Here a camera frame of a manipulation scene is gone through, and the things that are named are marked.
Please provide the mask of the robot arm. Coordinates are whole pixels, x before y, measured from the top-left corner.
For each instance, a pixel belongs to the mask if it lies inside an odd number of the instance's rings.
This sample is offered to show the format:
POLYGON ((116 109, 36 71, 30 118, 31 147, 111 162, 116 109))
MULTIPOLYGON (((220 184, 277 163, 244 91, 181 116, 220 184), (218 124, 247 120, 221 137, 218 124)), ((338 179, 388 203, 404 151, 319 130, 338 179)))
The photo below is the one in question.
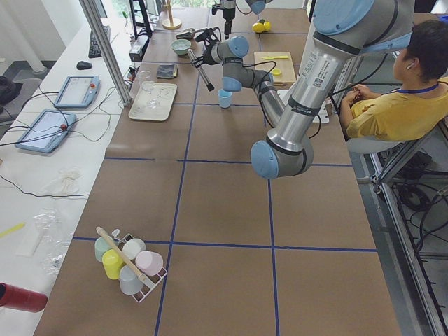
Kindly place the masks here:
POLYGON ((306 133, 346 61, 365 53, 403 49, 410 42, 413 17, 413 1, 317 1, 315 31, 307 43, 313 50, 287 102, 278 95, 270 73, 244 65, 249 43, 243 36, 219 41, 209 28, 196 38, 205 44, 202 56, 192 56, 191 62, 196 68, 221 65, 227 92, 251 88, 256 93, 272 128, 253 145, 251 164, 265 179, 294 176, 312 163, 314 153, 306 133))
MULTIPOLYGON (((246 4, 250 10, 255 14, 260 14, 270 3, 269 0, 246 0, 246 4)), ((235 11, 237 8, 236 1, 219 0, 211 7, 211 13, 215 15, 218 11, 222 11, 223 18, 225 20, 224 35, 226 39, 229 39, 232 33, 232 21, 235 19, 235 11)))

